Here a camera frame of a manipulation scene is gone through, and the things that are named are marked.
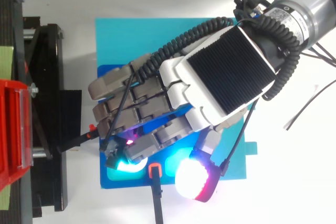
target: black ribbed pad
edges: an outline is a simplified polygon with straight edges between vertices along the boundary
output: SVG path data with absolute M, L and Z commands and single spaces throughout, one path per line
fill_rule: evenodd
M 227 114 L 260 95 L 276 77 L 238 27 L 188 62 Z

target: blue base plate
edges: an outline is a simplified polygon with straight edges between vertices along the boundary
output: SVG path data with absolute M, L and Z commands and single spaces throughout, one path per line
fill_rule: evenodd
M 98 76 L 109 70 L 127 64 L 129 61 L 147 53 L 154 52 L 162 45 L 175 38 L 207 18 L 102 18 L 96 20 Z M 182 115 L 190 108 L 176 112 Z M 165 124 L 167 118 L 160 118 L 144 126 L 144 132 Z M 212 155 L 212 160 L 219 165 L 231 150 L 243 120 L 223 132 L 222 140 Z M 175 172 L 180 161 L 189 156 L 199 133 L 193 133 L 174 145 L 165 148 L 148 159 L 146 167 L 136 173 L 127 173 L 105 167 L 106 157 L 100 154 L 100 184 L 103 188 L 122 188 L 148 186 L 151 184 L 148 166 L 160 163 L 163 176 L 162 184 L 174 184 Z M 245 155 L 257 154 L 257 143 L 245 142 L 244 137 L 230 161 L 230 167 L 221 179 L 246 178 Z

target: motor label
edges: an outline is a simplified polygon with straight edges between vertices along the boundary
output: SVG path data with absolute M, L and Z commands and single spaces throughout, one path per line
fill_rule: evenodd
M 304 18 L 294 9 L 285 5 L 281 5 L 272 8 L 270 11 L 265 13 L 265 15 L 280 21 L 282 24 L 288 27 L 288 29 L 297 37 L 300 45 L 302 45 L 304 42 L 308 43 L 308 26 Z

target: white led light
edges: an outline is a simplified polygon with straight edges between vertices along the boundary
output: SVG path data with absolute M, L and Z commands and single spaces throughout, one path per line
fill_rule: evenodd
M 209 175 L 197 160 L 186 158 L 181 161 L 175 175 L 176 190 L 185 198 L 195 199 L 204 188 Z

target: black strap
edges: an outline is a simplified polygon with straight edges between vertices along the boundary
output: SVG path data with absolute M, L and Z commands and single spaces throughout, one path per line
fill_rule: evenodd
M 162 206 L 161 206 L 161 198 L 162 198 L 162 190 L 161 190 L 161 182 L 160 182 L 160 172 L 157 166 L 152 167 L 152 195 L 153 195 L 153 203 L 154 203 L 154 213 L 155 213 L 155 223 L 163 224 L 163 215 L 162 215 Z

